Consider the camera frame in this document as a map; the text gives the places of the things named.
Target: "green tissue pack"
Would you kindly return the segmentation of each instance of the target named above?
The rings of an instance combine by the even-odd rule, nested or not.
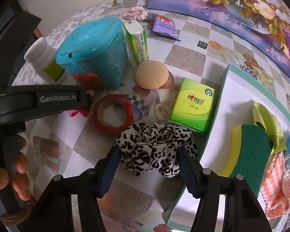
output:
[[[199,132],[207,132],[215,89],[183,78],[169,120]]]

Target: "leopard print scrunchie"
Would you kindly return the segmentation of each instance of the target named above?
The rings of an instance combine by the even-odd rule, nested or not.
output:
[[[116,138],[120,148],[120,161],[125,169],[141,176],[143,171],[158,169],[168,178],[180,172],[176,162],[176,149],[184,146],[192,159],[197,146],[192,141],[192,132],[186,127],[170,124],[134,124]]]

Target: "purple snack packet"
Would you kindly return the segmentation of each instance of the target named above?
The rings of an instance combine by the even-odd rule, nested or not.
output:
[[[153,13],[148,13],[148,16],[154,24],[152,31],[160,35],[169,36],[180,41],[177,35],[175,23],[172,19]]]

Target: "green label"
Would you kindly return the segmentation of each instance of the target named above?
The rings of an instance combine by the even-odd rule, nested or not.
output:
[[[57,81],[61,77],[64,71],[65,70],[61,66],[56,64],[55,59],[53,59],[50,64],[44,69],[44,72],[55,81]]]

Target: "vase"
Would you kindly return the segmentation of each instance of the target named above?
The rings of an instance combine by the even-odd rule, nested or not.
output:
[[[252,8],[244,4],[244,0],[228,0],[229,4],[224,2],[226,9],[237,19],[239,22],[248,28],[262,34],[271,34],[265,18],[253,12]],[[249,14],[248,18],[244,18],[243,14]]]

